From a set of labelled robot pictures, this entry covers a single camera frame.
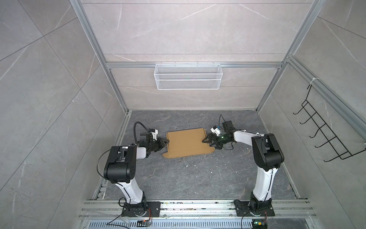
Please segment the brown cardboard box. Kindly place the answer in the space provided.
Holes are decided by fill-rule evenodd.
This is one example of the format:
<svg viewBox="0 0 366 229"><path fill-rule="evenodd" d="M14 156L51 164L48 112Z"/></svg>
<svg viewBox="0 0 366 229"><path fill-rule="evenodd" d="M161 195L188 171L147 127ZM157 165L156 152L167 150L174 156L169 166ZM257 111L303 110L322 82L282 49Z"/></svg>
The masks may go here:
<svg viewBox="0 0 366 229"><path fill-rule="evenodd" d="M168 132L169 143L163 157L171 159L210 154L215 151L215 148L202 142L206 137L206 131L203 128Z"/></svg>

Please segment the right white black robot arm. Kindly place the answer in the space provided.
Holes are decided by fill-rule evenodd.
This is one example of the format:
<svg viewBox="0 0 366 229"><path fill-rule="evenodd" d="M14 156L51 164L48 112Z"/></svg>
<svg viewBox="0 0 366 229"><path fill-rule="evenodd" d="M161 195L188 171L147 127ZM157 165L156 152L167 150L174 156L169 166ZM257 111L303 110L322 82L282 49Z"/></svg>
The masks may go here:
<svg viewBox="0 0 366 229"><path fill-rule="evenodd" d="M254 162L257 165L257 177L255 187L251 192L249 209L252 214L258 215L272 207L272 187L275 175L285 160L274 134L234 130L224 135L210 133L202 142L208 143L215 149L222 149L224 144L233 142L251 146Z"/></svg>

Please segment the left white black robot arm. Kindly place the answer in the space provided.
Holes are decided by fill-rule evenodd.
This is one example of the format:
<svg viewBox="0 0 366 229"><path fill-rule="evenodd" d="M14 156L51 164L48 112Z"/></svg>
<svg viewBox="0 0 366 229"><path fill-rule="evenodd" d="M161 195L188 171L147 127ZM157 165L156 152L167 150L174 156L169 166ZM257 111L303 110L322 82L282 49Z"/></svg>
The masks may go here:
<svg viewBox="0 0 366 229"><path fill-rule="evenodd" d="M162 150L168 143L168 139L158 137L129 146L113 146L109 150L102 177L120 188L128 210L147 211L146 196L135 180L137 160Z"/></svg>

